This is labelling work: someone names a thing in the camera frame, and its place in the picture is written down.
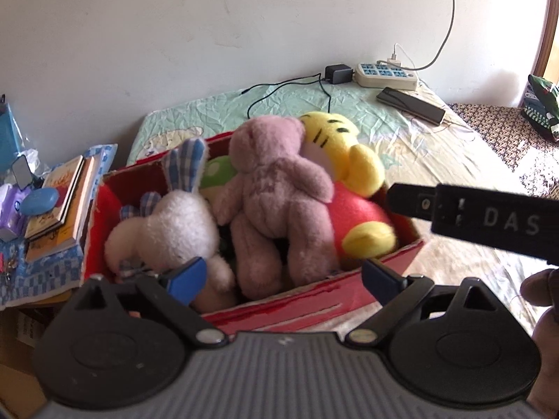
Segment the person right hand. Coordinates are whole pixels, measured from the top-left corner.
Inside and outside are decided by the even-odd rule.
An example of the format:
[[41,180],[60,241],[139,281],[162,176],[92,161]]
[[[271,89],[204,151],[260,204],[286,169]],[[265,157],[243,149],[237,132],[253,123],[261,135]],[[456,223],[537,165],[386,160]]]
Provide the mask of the person right hand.
[[528,402],[546,418],[558,417],[558,269],[531,275],[521,285],[522,298],[536,307],[546,307],[532,339],[541,355],[541,369]]

